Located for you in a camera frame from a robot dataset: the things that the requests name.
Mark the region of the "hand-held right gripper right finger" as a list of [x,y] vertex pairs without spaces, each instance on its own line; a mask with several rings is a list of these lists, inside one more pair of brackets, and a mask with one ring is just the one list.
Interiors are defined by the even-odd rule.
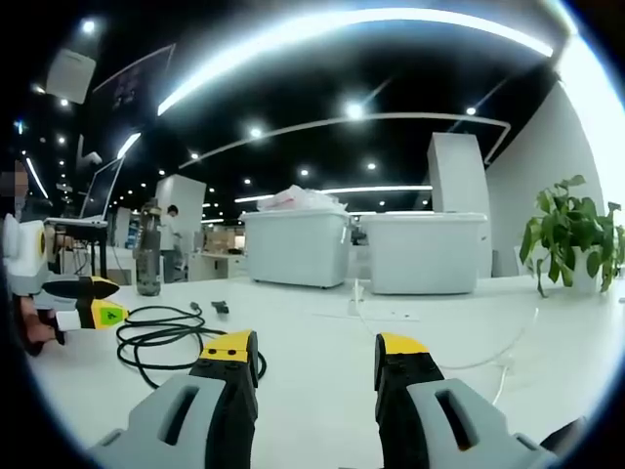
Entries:
[[406,336],[376,335],[375,419],[385,468],[551,468],[556,456]]

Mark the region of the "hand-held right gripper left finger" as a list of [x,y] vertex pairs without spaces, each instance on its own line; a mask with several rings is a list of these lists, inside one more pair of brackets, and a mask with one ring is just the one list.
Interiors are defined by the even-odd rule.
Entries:
[[136,405],[128,426],[90,449],[101,468],[249,468],[258,417],[258,339],[251,329],[209,341],[188,374]]

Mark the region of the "person's left hand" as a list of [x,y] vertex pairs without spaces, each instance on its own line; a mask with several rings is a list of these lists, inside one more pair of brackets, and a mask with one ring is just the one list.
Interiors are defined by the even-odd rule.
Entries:
[[38,310],[35,308],[33,299],[30,297],[20,298],[21,319],[24,324],[25,338],[28,344],[41,345],[51,341],[57,341],[55,329],[41,321]]

